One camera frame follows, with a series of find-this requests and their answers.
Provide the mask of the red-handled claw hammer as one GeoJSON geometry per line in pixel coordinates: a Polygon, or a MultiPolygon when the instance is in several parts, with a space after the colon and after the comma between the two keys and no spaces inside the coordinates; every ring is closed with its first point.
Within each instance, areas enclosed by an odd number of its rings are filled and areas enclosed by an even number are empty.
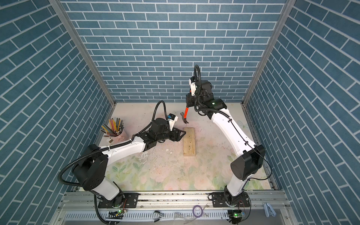
{"type": "Polygon", "coordinates": [[[184,112],[181,112],[182,121],[183,121],[185,124],[188,124],[187,114],[188,114],[188,107],[186,107],[186,109],[185,109],[184,112]]]}

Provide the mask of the wooden block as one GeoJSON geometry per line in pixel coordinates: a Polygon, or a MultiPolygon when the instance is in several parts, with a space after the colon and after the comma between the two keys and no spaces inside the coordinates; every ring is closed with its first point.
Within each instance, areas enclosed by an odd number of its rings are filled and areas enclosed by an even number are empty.
{"type": "Polygon", "coordinates": [[[183,155],[185,157],[193,157],[196,155],[195,129],[193,127],[184,128],[186,132],[183,137],[183,155]]]}

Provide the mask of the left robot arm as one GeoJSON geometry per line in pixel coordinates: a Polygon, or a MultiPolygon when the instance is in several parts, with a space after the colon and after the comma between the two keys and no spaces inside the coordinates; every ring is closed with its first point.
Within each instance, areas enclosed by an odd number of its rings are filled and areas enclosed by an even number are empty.
{"type": "Polygon", "coordinates": [[[85,154],[60,170],[59,183],[82,187],[109,201],[121,198],[121,189],[105,176],[107,167],[122,158],[147,151],[159,142],[179,142],[186,131],[175,128],[174,123],[171,119],[157,118],[127,141],[106,147],[90,145],[85,154]]]}

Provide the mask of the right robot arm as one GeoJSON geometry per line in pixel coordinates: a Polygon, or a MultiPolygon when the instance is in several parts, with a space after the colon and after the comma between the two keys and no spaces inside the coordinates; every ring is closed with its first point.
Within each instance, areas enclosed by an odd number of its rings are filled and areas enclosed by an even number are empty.
{"type": "Polygon", "coordinates": [[[240,128],[230,114],[227,105],[220,98],[214,98],[212,85],[195,77],[189,79],[190,92],[186,95],[186,109],[181,113],[187,124],[187,113],[190,107],[203,112],[223,132],[230,142],[237,159],[230,165],[233,173],[230,182],[225,186],[224,198],[229,204],[238,200],[248,181],[262,167],[265,160],[265,148],[256,145],[240,128]]]}

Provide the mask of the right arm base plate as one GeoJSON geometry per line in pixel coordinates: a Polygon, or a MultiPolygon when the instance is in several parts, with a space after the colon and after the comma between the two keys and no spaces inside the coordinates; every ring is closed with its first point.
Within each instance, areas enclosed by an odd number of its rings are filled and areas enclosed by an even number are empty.
{"type": "Polygon", "coordinates": [[[208,199],[212,202],[214,208],[224,207],[250,207],[250,198],[247,192],[242,192],[237,196],[232,196],[227,192],[212,192],[208,194],[208,199]]]}

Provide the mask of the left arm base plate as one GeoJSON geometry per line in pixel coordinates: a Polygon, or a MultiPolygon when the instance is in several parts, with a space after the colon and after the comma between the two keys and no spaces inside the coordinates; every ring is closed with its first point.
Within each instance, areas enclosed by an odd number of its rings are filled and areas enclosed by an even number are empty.
{"type": "Polygon", "coordinates": [[[99,196],[97,206],[102,209],[127,209],[136,208],[138,202],[138,193],[119,193],[113,200],[107,200],[106,198],[99,196]]]}

